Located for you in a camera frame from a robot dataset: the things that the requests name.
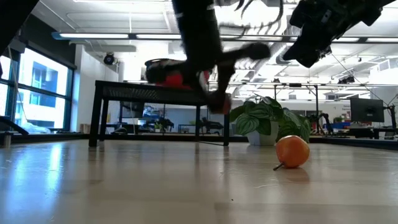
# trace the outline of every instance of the glass window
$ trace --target glass window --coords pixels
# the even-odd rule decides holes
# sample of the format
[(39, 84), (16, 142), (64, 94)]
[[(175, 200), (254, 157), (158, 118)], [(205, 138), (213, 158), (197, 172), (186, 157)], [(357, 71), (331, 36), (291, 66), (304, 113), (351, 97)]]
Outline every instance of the glass window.
[(64, 128), (65, 99), (30, 90), (19, 89), (15, 122), (23, 126), (31, 123), (43, 128)]
[(2, 75), (1, 78), (8, 80), (10, 77), (10, 66), (11, 66), (11, 59), (1, 56), (0, 57), (1, 68), (2, 68)]
[[(19, 83), (66, 95), (68, 67), (33, 50), (25, 49), (25, 53), (21, 54)], [(33, 98), (33, 102), (36, 102), (39, 97), (33, 96)]]
[[(3, 75), (2, 79), (8, 80), (10, 76), (10, 66), (11, 59), (1, 56), (0, 57), (1, 68)], [(7, 106), (7, 96), (8, 96), (8, 86), (4, 84), (0, 84), (0, 116), (6, 115), (6, 106)]]
[(6, 115), (8, 86), (0, 84), (0, 116)]

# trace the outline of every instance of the white wall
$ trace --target white wall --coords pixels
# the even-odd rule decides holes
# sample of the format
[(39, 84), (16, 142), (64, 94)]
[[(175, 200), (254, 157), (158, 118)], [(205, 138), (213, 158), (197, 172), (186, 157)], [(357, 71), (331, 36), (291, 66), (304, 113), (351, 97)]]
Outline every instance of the white wall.
[[(95, 94), (95, 81), (118, 81), (118, 74), (88, 54), (82, 45), (76, 47), (75, 82), (73, 84), (73, 102), (71, 131), (78, 131), (80, 124), (90, 124)], [(109, 102), (109, 111), (119, 110), (118, 102)]]
[[(398, 68), (387, 69), (381, 72), (372, 72), (369, 80), (375, 84), (391, 84), (398, 85)], [(382, 99), (385, 103), (396, 106), (396, 120), (398, 120), (398, 88), (396, 87), (383, 87), (373, 88), (372, 92), (377, 96), (371, 95), (372, 99)], [(388, 110), (384, 111), (384, 126), (390, 126), (392, 124), (391, 115)]]

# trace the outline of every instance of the exposed pipe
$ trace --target exposed pipe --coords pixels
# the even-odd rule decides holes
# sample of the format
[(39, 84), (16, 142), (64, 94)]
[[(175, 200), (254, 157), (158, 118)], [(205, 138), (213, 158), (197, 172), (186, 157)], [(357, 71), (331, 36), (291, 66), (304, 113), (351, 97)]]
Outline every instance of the exposed pipe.
[(58, 15), (56, 12), (54, 12), (54, 10), (52, 10), (51, 8), (48, 7), (48, 5), (44, 4), (44, 2), (40, 1), (40, 3), (42, 3), (42, 5), (44, 7), (46, 7), (50, 12), (52, 12), (54, 15), (56, 15), (61, 21), (63, 21), (66, 25), (68, 25), (70, 28), (72, 28), (74, 31), (76, 31), (76, 29), (70, 25), (67, 21), (65, 21), (60, 15)]

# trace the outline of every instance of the ceiling light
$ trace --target ceiling light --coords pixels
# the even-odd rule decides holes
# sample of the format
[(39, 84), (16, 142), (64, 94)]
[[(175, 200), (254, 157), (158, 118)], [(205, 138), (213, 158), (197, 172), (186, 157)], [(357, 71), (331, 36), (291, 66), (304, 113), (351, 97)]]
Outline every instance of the ceiling light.
[(180, 40), (179, 34), (137, 34), (137, 39), (154, 39), (154, 40)]
[(137, 2), (165, 2), (164, 0), (73, 0), (74, 2), (85, 2), (85, 3), (124, 3), (133, 4)]
[(128, 83), (148, 83), (146, 80), (128, 80)]
[(128, 39), (128, 34), (59, 34), (62, 38), (68, 39)]
[(359, 38), (357, 37), (340, 37), (338, 40), (334, 40), (334, 42), (357, 42)]
[(238, 35), (221, 35), (220, 36), (224, 41), (228, 41), (228, 39), (238, 39), (238, 40), (256, 40), (256, 41), (268, 41), (268, 42), (280, 42), (282, 41), (282, 37), (272, 37), (272, 36), (263, 36), (263, 35), (244, 35), (239, 37)]
[(382, 43), (385, 43), (385, 42), (394, 42), (394, 43), (398, 43), (398, 37), (397, 37), (397, 38), (391, 38), (391, 37), (386, 37), (386, 38), (383, 38), (383, 37), (368, 38), (368, 39), (366, 40), (366, 42), (382, 42)]

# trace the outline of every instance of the green leaf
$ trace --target green leaf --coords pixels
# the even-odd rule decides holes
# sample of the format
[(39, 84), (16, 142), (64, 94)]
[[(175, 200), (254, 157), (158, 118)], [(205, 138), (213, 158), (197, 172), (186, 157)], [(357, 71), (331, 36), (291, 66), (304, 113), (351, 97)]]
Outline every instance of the green leaf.
[(258, 119), (270, 119), (274, 116), (272, 108), (265, 104), (258, 104), (250, 110), (246, 110), (246, 113)]
[(303, 125), (300, 128), (300, 137), (306, 141), (310, 142), (310, 135), (311, 135), (311, 129), (307, 127), (307, 125)]
[(309, 130), (311, 130), (311, 122), (306, 117), (298, 115), (297, 116), (302, 125), (305, 125)]
[(281, 138), (290, 135), (300, 136), (301, 132), (293, 121), (286, 121), (281, 127), (279, 127), (278, 137), (276, 141), (279, 141)]
[(283, 120), (284, 120), (284, 122), (293, 121), (296, 124), (296, 127), (301, 127), (300, 119), (297, 117), (296, 114), (294, 114), (293, 112), (291, 112), (288, 109), (284, 109)]
[(272, 108), (273, 121), (280, 121), (284, 116), (282, 106), (275, 99), (266, 96), (260, 104), (269, 105)]
[(275, 99), (273, 99), (273, 98), (271, 98), (269, 96), (266, 96), (266, 99), (268, 101), (270, 101), (270, 103), (269, 103), (270, 106), (282, 109), (282, 106), (280, 105), (280, 103), (278, 103), (277, 100), (275, 100)]
[(246, 107), (246, 113), (249, 113), (257, 104), (253, 101), (246, 101), (243, 104)]
[(259, 123), (257, 118), (242, 114), (236, 120), (236, 132), (241, 135), (249, 134), (258, 128)]
[(239, 106), (229, 113), (229, 122), (234, 122), (239, 116), (241, 116), (246, 110), (246, 106)]
[(244, 106), (256, 106), (256, 103), (253, 101), (245, 101), (243, 103)]
[(271, 121), (269, 119), (261, 119), (256, 131), (263, 135), (271, 135)]

